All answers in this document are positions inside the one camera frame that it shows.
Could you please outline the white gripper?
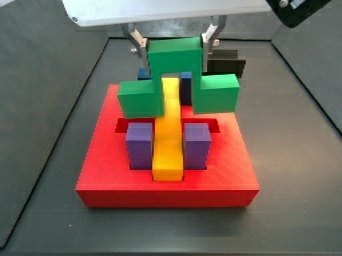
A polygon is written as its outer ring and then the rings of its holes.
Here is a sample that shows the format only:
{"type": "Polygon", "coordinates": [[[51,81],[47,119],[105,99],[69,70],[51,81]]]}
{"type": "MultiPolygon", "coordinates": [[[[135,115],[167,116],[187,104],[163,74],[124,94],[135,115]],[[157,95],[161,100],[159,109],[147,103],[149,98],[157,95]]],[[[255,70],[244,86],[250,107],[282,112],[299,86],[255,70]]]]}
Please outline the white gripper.
{"type": "Polygon", "coordinates": [[[135,28],[135,22],[212,16],[211,24],[200,35],[203,71],[207,71],[208,55],[226,26],[226,15],[271,10],[266,0],[61,0],[61,2],[69,19],[80,27],[123,24],[123,34],[133,45],[144,66],[148,66],[148,39],[135,28]]]}

